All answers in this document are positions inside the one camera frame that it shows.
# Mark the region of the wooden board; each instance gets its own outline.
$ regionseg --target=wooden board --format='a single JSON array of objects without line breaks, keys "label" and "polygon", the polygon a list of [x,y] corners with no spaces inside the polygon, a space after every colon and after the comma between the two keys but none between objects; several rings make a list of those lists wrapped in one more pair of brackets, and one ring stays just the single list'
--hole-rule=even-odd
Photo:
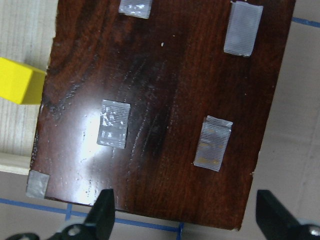
[{"label": "wooden board", "polygon": [[28,175],[30,157],[0,152],[0,172]]},{"label": "wooden board", "polygon": [[[264,9],[244,58],[223,51],[226,0],[154,0],[149,19],[60,1],[31,160],[46,197],[113,188],[120,211],[239,229],[295,4],[249,2]],[[102,99],[131,104],[123,150],[96,144]],[[207,115],[234,122],[219,172],[193,165]]]}]

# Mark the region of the tape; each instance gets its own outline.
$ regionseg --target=tape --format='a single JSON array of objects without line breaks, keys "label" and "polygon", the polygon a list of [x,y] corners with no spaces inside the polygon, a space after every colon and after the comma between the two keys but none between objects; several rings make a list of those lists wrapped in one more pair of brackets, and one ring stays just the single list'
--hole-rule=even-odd
[{"label": "tape", "polygon": [[219,172],[232,125],[231,121],[213,116],[204,119],[193,162],[195,166]]},{"label": "tape", "polygon": [[254,49],[263,6],[232,2],[224,52],[249,57]]},{"label": "tape", "polygon": [[142,19],[148,19],[152,0],[121,0],[119,13]]},{"label": "tape", "polygon": [[102,100],[97,144],[124,149],[130,104]]},{"label": "tape", "polygon": [[26,195],[30,198],[44,199],[50,175],[31,170],[29,172]]}]

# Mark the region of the wood grain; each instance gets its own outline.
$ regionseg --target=wood grain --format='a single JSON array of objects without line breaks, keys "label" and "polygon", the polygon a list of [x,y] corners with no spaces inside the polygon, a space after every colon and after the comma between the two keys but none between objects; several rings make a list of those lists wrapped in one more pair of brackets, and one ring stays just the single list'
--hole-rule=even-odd
[{"label": "wood grain", "polygon": [[[119,1],[60,1],[31,168],[47,198],[241,227],[294,0],[263,5],[251,57],[226,54],[231,4],[154,0],[148,20]],[[96,144],[102,99],[131,104],[126,148]],[[193,166],[204,117],[234,122],[219,172]]]}]

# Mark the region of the blue tape line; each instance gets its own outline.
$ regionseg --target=blue tape line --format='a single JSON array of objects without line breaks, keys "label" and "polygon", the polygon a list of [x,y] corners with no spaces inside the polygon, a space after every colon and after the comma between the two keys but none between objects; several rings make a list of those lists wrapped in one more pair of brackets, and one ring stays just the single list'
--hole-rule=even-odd
[{"label": "blue tape line", "polygon": [[126,220],[126,219],[120,219],[120,218],[116,218],[115,223],[127,224],[127,225],[132,225],[132,226],[143,227],[143,228],[164,230],[164,231],[174,232],[174,233],[179,231],[179,228],[177,228],[177,227],[164,226],[164,225],[146,223],[146,222],[141,222],[141,221],[132,221],[132,220]]},{"label": "blue tape line", "polygon": [[65,219],[64,219],[65,221],[70,220],[71,212],[72,212],[72,204],[68,203],[66,207],[66,213],[65,213]]},{"label": "blue tape line", "polygon": [[303,24],[303,25],[308,25],[316,28],[320,28],[320,22],[316,21],[309,21],[306,19],[298,18],[298,17],[293,17],[292,21],[298,24]]},{"label": "blue tape line", "polygon": [[84,213],[84,212],[80,212],[80,211],[71,211],[71,215],[76,216],[76,217],[85,218],[88,215],[88,213]]},{"label": "blue tape line", "polygon": [[[7,204],[7,205],[17,206],[22,208],[40,210],[40,211],[47,211],[47,212],[57,213],[57,214],[65,214],[66,220],[70,219],[71,216],[86,217],[88,215],[87,213],[84,213],[84,212],[72,211],[72,204],[68,204],[67,209],[61,209],[57,207],[37,205],[37,204],[32,204],[32,203],[27,203],[22,201],[4,199],[4,198],[0,198],[0,204]],[[183,223],[180,223],[179,227],[171,227],[171,226],[146,223],[141,221],[133,221],[133,220],[127,220],[127,219],[121,219],[121,218],[116,218],[115,223],[132,225],[132,226],[143,227],[143,228],[164,230],[168,232],[178,233],[178,235],[181,235],[182,229],[183,229]]]},{"label": "blue tape line", "polygon": [[0,204],[8,204],[8,205],[13,205],[13,206],[18,206],[18,207],[23,207],[23,208],[28,208],[28,209],[47,211],[47,212],[57,213],[57,214],[66,214],[65,209],[51,207],[51,206],[42,206],[42,205],[37,205],[37,204],[32,204],[32,203],[27,203],[27,202],[22,202],[22,201],[8,200],[8,199],[4,199],[4,198],[0,198]]},{"label": "blue tape line", "polygon": [[176,234],[176,239],[175,240],[181,240],[182,232],[184,230],[184,227],[185,227],[185,223],[184,222],[180,222],[179,223],[179,228],[178,228],[178,233]]}]

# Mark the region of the gray tape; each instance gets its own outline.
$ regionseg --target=gray tape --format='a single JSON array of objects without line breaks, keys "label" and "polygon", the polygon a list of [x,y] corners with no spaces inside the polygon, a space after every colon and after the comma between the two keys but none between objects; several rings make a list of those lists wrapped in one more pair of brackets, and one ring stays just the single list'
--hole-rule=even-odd
[{"label": "gray tape", "polygon": [[148,19],[152,0],[121,0],[119,13],[128,16]]},{"label": "gray tape", "polygon": [[30,198],[44,199],[50,175],[31,170],[29,172],[26,195]]},{"label": "gray tape", "polygon": [[126,146],[130,104],[102,100],[97,144],[124,149]]},{"label": "gray tape", "polygon": [[231,121],[207,116],[202,124],[193,164],[218,172],[231,134]]},{"label": "gray tape", "polygon": [[232,2],[224,52],[248,57],[251,55],[260,23],[263,6],[247,2]]}]

